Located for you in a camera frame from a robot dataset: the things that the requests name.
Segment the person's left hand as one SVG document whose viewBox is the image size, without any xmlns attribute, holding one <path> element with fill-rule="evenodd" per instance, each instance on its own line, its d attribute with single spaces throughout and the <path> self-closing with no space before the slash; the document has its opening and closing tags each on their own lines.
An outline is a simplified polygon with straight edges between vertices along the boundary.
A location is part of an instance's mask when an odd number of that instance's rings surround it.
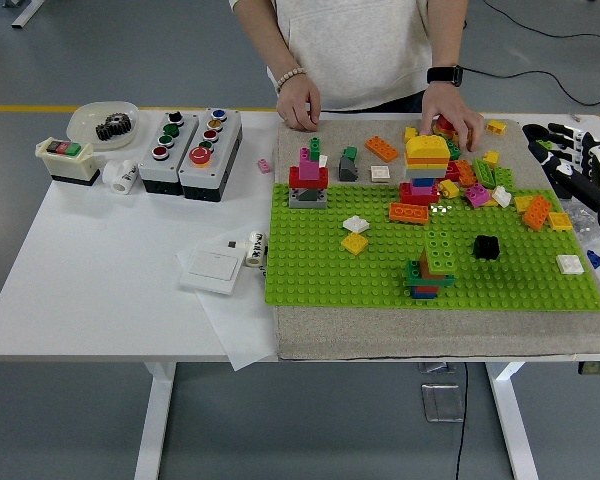
<svg viewBox="0 0 600 480">
<path fill-rule="evenodd" d="M 484 130 L 484 117 L 469 108 L 458 89 L 450 83 L 433 82 L 422 99 L 421 135 L 431 135 L 436 117 L 442 115 L 458 135 L 459 148 L 475 151 Z"/>
</svg>

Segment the person's right hand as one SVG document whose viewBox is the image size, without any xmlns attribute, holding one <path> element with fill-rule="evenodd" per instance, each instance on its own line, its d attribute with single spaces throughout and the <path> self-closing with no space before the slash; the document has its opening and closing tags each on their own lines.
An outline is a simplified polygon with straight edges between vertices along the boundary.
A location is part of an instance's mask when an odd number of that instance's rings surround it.
<svg viewBox="0 0 600 480">
<path fill-rule="evenodd" d="M 282 85 L 276 109 L 288 128 L 315 132 L 321 114 L 320 92 L 307 74 L 293 76 Z"/>
</svg>

